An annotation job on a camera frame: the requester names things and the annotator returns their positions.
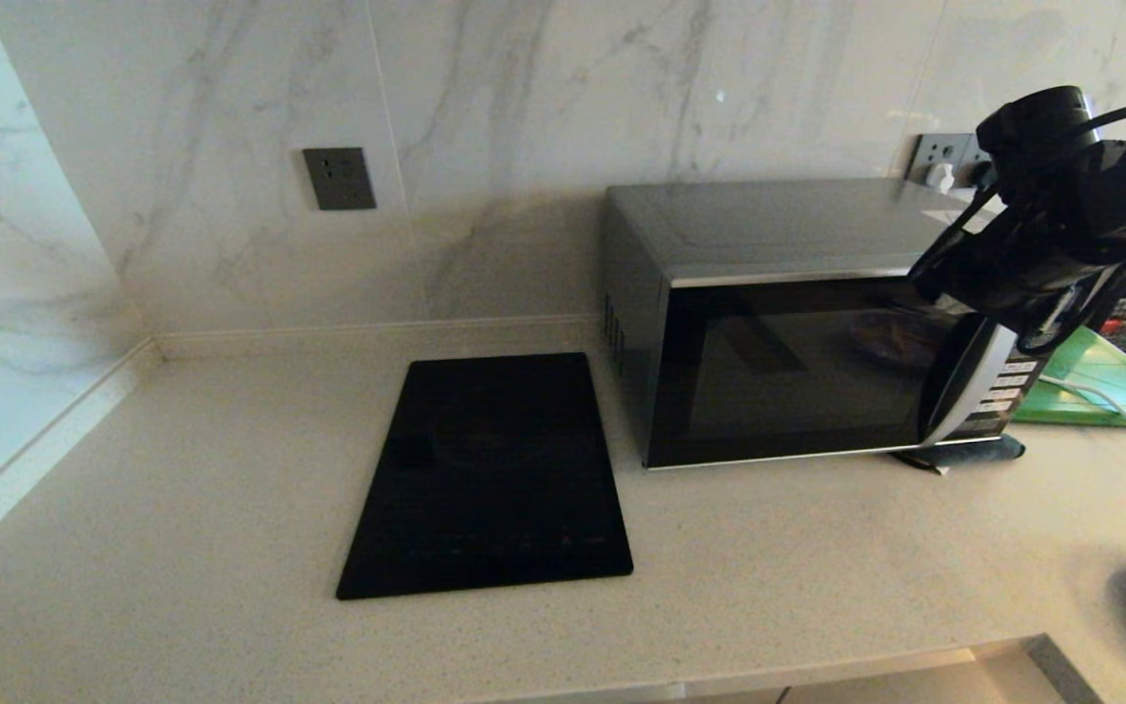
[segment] black glass cooktop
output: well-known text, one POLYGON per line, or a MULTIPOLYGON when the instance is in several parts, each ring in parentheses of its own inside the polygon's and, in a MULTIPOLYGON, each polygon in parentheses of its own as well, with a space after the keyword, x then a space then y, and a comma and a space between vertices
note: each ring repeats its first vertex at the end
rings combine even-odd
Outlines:
POLYGON ((338 598, 633 570, 584 355, 411 365, 338 598))

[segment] countertop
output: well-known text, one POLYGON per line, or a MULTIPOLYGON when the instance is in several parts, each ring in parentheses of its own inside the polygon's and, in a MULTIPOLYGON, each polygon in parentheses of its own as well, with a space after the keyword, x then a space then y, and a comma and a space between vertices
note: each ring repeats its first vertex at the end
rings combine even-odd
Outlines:
POLYGON ((1126 428, 1015 463, 640 467, 592 321, 170 360, 0 525, 0 701, 491 701, 1047 634, 1126 703, 1126 428), (340 603, 406 366, 589 353, 628 578, 340 603))

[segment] green cutting board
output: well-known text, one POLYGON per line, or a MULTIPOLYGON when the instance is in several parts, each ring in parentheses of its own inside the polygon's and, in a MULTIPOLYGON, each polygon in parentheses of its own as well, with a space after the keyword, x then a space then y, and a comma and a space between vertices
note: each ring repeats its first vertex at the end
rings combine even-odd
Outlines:
MULTIPOLYGON (((1102 389, 1126 407, 1126 355, 1093 330, 1080 329, 1055 349, 1045 366, 1045 375, 1072 383, 1102 389)), ((1018 422, 1126 426, 1103 398, 1085 392, 1101 407, 1090 404, 1075 393, 1038 381, 1015 413, 1018 422)))

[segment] wall outlet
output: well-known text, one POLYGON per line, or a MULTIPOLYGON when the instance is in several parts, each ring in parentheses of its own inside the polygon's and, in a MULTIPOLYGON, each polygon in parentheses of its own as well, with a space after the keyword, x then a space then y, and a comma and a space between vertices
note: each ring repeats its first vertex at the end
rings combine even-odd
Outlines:
POLYGON ((376 206, 363 149, 303 149, 321 211, 370 211, 376 206))
POLYGON ((975 166, 983 161, 989 161, 989 154, 980 148, 975 134, 921 134, 906 178, 924 182, 933 166, 953 164, 955 188, 968 188, 974 186, 975 166))

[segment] microwave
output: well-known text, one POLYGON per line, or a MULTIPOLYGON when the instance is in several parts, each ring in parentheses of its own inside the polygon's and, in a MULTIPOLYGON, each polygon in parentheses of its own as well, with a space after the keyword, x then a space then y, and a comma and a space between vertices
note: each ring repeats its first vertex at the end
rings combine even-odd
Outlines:
POLYGON ((608 188, 604 337, 644 466, 1000 437, 1045 360, 908 279, 962 206, 894 179, 608 188))

